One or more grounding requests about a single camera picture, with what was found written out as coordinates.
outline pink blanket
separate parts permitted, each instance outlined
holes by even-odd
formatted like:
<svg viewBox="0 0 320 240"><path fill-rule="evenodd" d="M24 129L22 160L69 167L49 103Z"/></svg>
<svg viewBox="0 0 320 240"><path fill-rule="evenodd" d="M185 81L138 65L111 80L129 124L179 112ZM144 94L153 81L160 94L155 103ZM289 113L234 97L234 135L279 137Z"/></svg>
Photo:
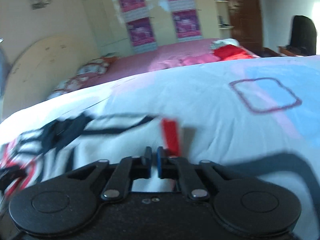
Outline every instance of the pink blanket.
<svg viewBox="0 0 320 240"><path fill-rule="evenodd" d="M105 75L89 79L82 88L156 70L217 62L220 59L209 50L214 40L217 39L175 43L161 46L155 51L121 58L108 68Z"/></svg>

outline wooden headboard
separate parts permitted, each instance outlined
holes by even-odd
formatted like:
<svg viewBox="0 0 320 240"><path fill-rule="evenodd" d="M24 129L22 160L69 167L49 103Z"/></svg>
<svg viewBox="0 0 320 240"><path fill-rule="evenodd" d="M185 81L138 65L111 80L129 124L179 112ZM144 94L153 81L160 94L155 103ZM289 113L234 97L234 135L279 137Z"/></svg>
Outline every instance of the wooden headboard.
<svg viewBox="0 0 320 240"><path fill-rule="evenodd" d="M41 103L63 80L97 55L79 40L54 36L36 42L14 64L4 93L2 119Z"/></svg>

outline red clothing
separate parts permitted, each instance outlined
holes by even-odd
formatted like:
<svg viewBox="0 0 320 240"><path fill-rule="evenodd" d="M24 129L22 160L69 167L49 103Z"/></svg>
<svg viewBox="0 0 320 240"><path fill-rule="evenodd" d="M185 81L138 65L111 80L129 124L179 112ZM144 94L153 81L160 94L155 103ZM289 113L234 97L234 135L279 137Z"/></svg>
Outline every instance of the red clothing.
<svg viewBox="0 0 320 240"><path fill-rule="evenodd" d="M233 59L247 59L254 58L249 55L246 50L234 45L226 45L213 51L214 55L221 58L221 61Z"/></svg>

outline silver screw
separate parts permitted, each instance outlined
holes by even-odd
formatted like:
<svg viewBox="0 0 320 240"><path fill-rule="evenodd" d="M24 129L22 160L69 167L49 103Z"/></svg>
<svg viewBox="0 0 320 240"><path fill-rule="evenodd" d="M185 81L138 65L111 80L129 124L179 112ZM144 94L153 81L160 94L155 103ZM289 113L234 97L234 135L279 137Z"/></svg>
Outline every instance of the silver screw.
<svg viewBox="0 0 320 240"><path fill-rule="evenodd" d="M203 198L208 195L208 192L204 189L195 189L191 192L194 198Z"/></svg>
<svg viewBox="0 0 320 240"><path fill-rule="evenodd" d="M151 199L149 199L149 198L145 198L145 199L142 199L142 203L143 204L150 204L151 203Z"/></svg>
<svg viewBox="0 0 320 240"><path fill-rule="evenodd" d="M109 189L109 190L106 190L103 195L107 198L116 198L116 197L119 197L120 195L120 192L117 191L116 189Z"/></svg>
<svg viewBox="0 0 320 240"><path fill-rule="evenodd" d="M151 199L151 201L152 201L152 202L159 202L159 201L160 201L160 198L158 198L158 197L153 197L153 198Z"/></svg>

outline brown door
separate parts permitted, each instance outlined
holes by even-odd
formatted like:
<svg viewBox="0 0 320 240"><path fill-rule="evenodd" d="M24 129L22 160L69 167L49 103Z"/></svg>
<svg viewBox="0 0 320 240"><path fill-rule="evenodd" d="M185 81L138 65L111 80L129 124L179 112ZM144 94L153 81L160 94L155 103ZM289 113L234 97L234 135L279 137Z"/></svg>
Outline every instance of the brown door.
<svg viewBox="0 0 320 240"><path fill-rule="evenodd" d="M259 0L228 0L232 38L252 51L262 51L262 21Z"/></svg>

